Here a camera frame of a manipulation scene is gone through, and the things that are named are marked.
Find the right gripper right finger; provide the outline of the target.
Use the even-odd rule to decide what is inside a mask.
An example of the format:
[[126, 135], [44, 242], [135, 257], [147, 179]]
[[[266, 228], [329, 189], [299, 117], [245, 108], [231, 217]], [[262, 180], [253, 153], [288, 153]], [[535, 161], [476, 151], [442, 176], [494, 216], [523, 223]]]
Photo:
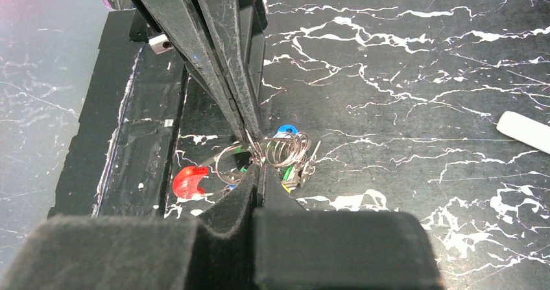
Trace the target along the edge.
[[263, 167], [254, 212], [260, 289], [441, 289], [419, 220], [394, 211], [307, 210]]

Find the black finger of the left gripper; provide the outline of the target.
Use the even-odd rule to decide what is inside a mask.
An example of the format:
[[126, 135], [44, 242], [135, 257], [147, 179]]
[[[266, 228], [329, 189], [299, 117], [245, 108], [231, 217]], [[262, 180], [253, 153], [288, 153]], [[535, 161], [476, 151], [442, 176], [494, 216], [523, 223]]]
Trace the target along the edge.
[[185, 59], [188, 73], [216, 102], [217, 97], [223, 94], [220, 87], [221, 71], [217, 67], [214, 45], [198, 1], [132, 0], [132, 2], [155, 31], [166, 35], [169, 43]]

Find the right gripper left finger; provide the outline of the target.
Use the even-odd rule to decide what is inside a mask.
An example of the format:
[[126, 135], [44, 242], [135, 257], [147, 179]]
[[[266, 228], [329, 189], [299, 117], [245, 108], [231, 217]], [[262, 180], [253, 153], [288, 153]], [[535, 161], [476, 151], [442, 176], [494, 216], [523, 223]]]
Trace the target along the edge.
[[28, 237], [5, 289], [248, 289], [261, 169], [199, 216], [54, 217]]

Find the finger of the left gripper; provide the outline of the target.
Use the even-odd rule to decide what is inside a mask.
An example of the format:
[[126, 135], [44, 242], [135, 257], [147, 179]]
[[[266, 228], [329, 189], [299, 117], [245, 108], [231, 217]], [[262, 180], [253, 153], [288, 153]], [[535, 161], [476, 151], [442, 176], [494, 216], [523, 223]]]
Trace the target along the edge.
[[221, 71], [223, 94], [216, 102], [239, 141], [261, 141], [259, 93], [267, 27], [263, 0], [197, 1]]

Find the green key tag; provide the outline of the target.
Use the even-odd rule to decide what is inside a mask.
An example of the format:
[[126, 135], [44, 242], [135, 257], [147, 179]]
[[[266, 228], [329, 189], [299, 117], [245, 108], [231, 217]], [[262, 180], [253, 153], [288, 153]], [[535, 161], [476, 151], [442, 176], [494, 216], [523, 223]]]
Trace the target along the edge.
[[300, 182], [301, 168], [298, 164], [292, 164], [283, 172], [282, 184], [287, 187], [297, 186]]

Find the red white keyring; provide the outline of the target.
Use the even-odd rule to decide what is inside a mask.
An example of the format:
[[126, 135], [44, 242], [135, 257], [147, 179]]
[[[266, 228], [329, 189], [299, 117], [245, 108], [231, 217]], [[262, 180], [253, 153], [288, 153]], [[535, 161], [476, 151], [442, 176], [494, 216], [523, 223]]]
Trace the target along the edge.
[[308, 134], [300, 131], [291, 138], [273, 136], [249, 147], [236, 142], [198, 165], [181, 169], [173, 179], [172, 191], [179, 199], [192, 199], [206, 194], [201, 186], [203, 179], [218, 178], [224, 184], [222, 192], [227, 193], [238, 185], [252, 164], [271, 166], [281, 182], [284, 170], [298, 164], [300, 182], [288, 187], [293, 191], [303, 186], [315, 172], [320, 144], [313, 143]]

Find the blue key tag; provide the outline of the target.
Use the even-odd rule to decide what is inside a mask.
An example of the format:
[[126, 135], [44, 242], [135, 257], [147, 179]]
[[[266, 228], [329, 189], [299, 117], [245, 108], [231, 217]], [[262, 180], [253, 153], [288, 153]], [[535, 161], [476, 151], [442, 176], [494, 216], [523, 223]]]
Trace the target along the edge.
[[297, 133], [298, 130], [293, 125], [282, 125], [278, 128], [274, 138], [291, 138], [291, 136]]

